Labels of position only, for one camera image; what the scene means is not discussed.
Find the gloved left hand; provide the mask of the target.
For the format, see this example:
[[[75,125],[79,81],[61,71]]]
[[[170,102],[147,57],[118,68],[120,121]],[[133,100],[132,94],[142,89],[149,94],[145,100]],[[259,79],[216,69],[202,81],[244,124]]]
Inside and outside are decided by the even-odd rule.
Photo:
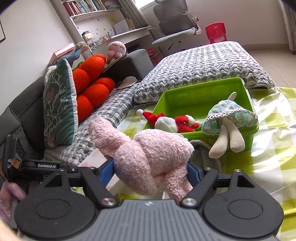
[[[11,219],[11,199],[15,197],[22,201],[26,197],[25,191],[16,183],[4,182],[0,193],[1,220],[9,223]]]

